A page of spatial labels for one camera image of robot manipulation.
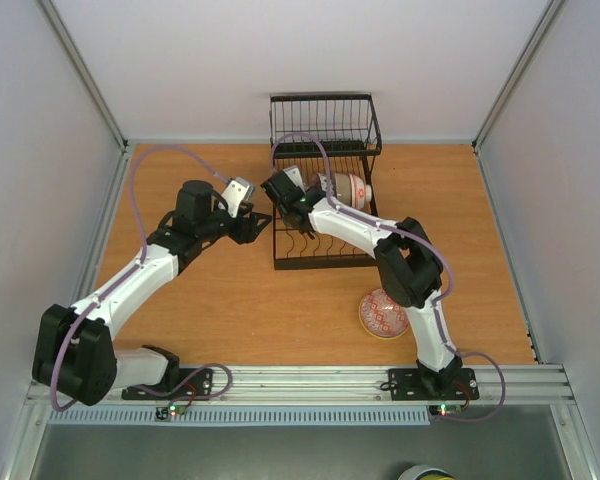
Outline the orange floral patterned bowl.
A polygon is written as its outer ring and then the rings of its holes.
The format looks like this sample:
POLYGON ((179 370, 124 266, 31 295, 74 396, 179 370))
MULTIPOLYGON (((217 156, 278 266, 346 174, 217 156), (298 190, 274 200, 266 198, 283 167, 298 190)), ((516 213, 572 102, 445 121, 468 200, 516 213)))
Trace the orange floral patterned bowl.
POLYGON ((351 176, 351 191, 352 206, 358 210, 362 210, 372 200, 371 187, 358 176, 351 176))

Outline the blue chevron bowl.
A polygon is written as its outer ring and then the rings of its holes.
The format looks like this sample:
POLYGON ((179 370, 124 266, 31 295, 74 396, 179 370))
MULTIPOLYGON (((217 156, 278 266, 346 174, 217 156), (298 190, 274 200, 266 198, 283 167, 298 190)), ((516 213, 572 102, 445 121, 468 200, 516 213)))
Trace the blue chevron bowl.
POLYGON ((402 306, 395 303, 382 289, 367 294, 358 309, 360 323, 409 323, 402 306))

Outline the yellow dotted bowl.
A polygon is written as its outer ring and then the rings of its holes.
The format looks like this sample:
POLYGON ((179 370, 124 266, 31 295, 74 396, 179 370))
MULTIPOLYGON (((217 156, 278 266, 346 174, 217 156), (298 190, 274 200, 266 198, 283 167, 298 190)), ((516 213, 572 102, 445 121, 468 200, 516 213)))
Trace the yellow dotted bowl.
POLYGON ((361 326, 366 333, 380 340, 400 338, 409 329, 409 323, 367 323, 362 321, 361 326))

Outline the red dotted upturned bowl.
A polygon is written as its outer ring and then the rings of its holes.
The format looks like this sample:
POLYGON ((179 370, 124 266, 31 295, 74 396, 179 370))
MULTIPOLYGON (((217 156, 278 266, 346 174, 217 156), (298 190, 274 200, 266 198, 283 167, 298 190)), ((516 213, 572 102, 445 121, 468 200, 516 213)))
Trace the red dotted upturned bowl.
POLYGON ((312 178, 312 184, 319 187, 325 194, 336 194, 336 182, 332 176, 324 172, 316 172, 312 178))

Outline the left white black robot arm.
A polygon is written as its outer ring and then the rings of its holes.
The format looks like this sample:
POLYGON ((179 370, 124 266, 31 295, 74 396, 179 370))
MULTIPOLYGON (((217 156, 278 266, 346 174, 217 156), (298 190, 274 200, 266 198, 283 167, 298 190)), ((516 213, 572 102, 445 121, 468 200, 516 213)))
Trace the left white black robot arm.
POLYGON ((271 218, 254 211, 253 190, 242 178, 230 180, 223 192, 205 181, 185 182, 174 209, 121 271, 71 306, 54 304, 43 313, 33 380, 87 406, 128 387, 159 398, 175 395, 184 382, 177 355, 152 345, 117 351, 113 341, 154 293, 216 241, 255 241, 271 218))

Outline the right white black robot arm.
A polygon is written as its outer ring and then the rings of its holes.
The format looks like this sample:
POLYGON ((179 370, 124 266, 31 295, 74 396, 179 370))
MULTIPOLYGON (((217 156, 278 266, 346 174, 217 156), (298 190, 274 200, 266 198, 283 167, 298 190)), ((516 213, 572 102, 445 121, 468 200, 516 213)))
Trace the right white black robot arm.
POLYGON ((410 217, 384 220, 349 207, 319 186, 305 186, 295 167, 273 174, 261 187, 282 219, 301 233, 330 235, 375 259, 383 291, 409 321, 422 387, 433 398, 453 389, 463 363, 441 307, 446 263, 420 223, 410 217))

